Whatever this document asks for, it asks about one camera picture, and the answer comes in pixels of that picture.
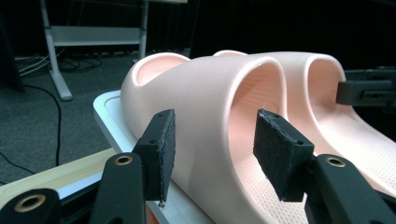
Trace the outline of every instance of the gray carpet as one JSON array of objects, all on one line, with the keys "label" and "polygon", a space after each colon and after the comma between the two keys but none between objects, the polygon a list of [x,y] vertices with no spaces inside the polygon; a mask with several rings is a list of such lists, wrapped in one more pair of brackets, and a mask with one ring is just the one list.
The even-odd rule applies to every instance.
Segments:
[{"label": "gray carpet", "polygon": [[[60,101],[50,74],[44,70],[22,78],[51,92],[62,111],[60,164],[74,161],[110,147],[93,118],[92,103],[102,93],[119,90],[137,54],[100,57],[102,65],[88,72],[62,72],[73,94]],[[25,93],[0,87],[0,152],[35,173],[55,166],[58,109],[44,91],[25,88]],[[0,156],[0,183],[30,175]]]}]

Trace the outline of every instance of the pink slide sandal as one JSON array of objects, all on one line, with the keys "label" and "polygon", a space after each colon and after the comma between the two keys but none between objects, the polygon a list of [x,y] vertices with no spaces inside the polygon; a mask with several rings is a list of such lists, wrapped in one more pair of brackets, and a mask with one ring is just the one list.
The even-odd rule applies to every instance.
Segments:
[{"label": "pink slide sandal", "polygon": [[135,136],[155,113],[175,109],[172,178],[217,223],[307,222],[303,203],[279,202],[252,153],[258,108],[286,118],[286,100],[282,68],[261,55],[152,55],[134,65],[121,89]]}]

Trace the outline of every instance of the wooden edge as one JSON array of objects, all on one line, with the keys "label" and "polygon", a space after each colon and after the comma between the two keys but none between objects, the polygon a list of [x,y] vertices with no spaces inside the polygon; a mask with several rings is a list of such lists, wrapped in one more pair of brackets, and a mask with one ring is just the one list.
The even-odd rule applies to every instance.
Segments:
[{"label": "wooden edge", "polygon": [[60,189],[83,178],[95,175],[105,168],[108,158],[115,155],[113,148],[77,161],[55,167],[36,175],[0,187],[0,208],[12,198],[30,189]]}]

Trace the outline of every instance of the white platform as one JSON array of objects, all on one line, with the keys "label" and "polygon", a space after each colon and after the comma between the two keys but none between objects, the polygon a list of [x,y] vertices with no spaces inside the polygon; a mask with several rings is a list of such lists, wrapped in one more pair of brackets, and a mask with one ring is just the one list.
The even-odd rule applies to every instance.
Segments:
[{"label": "white platform", "polygon": [[[131,152],[137,138],[130,132],[124,121],[120,104],[120,91],[112,91],[98,96],[93,102],[93,108],[95,120],[109,144],[118,153]],[[148,205],[162,224],[214,223],[173,181],[171,181],[169,186],[168,198],[164,209],[158,206],[158,202],[148,202]]]}]

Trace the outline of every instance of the desk leg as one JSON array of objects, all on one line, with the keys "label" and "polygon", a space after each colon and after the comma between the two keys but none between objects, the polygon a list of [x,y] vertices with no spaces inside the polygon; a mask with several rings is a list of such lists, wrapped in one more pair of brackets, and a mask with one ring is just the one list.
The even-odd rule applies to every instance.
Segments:
[{"label": "desk leg", "polygon": [[63,101],[70,101],[73,98],[73,96],[69,88],[67,87],[66,83],[64,82],[64,77],[62,77],[61,72],[59,71],[45,0],[40,0],[40,5],[41,5],[41,15],[43,17],[43,22],[44,22],[44,32],[47,40],[47,47],[49,49],[49,60],[52,68],[52,71],[50,71],[50,75],[52,77],[53,83],[56,86],[56,89],[59,92],[59,95],[61,96],[61,99]]},{"label": "desk leg", "polygon": [[142,25],[140,27],[139,60],[146,56],[146,41],[148,32],[149,0],[143,1]]}]

